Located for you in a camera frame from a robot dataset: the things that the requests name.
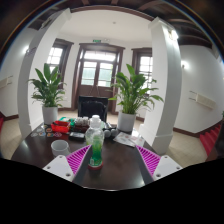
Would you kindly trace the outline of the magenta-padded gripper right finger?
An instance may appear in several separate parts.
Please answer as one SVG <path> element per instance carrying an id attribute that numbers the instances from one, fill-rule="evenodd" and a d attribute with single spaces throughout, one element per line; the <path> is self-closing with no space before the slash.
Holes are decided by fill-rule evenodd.
<path id="1" fill-rule="evenodd" d="M 145 184 L 152 183 L 182 169 L 168 155 L 159 156 L 149 149 L 138 145 L 135 146 L 135 153 Z"/>

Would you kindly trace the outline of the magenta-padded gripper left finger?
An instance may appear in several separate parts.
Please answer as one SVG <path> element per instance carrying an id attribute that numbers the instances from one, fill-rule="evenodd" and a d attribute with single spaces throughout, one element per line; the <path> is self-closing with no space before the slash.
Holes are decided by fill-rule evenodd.
<path id="1" fill-rule="evenodd" d="M 44 167 L 44 170 L 80 185 L 91 156 L 92 146 L 84 146 L 68 156 L 58 155 Z"/>

